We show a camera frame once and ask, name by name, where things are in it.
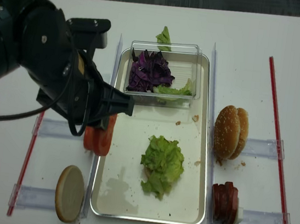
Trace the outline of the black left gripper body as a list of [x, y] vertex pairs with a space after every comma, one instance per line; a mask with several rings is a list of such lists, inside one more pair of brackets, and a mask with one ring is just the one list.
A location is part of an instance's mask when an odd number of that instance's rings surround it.
[[95, 127], [111, 115], [133, 113], [134, 100], [103, 81], [85, 50], [45, 44], [38, 79], [36, 101], [74, 125]]

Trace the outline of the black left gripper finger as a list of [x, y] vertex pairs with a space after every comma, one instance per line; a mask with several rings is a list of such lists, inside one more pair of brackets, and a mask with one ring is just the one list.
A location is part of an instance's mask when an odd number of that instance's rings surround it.
[[98, 121], [96, 121], [94, 123], [94, 128], [95, 129], [102, 129], [102, 130], [106, 130], [107, 127], [109, 126], [109, 117], [104, 117], [99, 119]]

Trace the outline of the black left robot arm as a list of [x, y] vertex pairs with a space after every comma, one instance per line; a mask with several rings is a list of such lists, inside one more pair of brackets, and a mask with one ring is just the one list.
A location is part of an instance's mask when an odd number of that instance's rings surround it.
[[132, 115], [134, 100], [106, 83], [93, 62], [107, 46], [108, 19], [66, 19], [49, 0], [0, 0], [0, 78], [23, 67], [39, 86], [42, 109], [71, 125], [96, 127]]

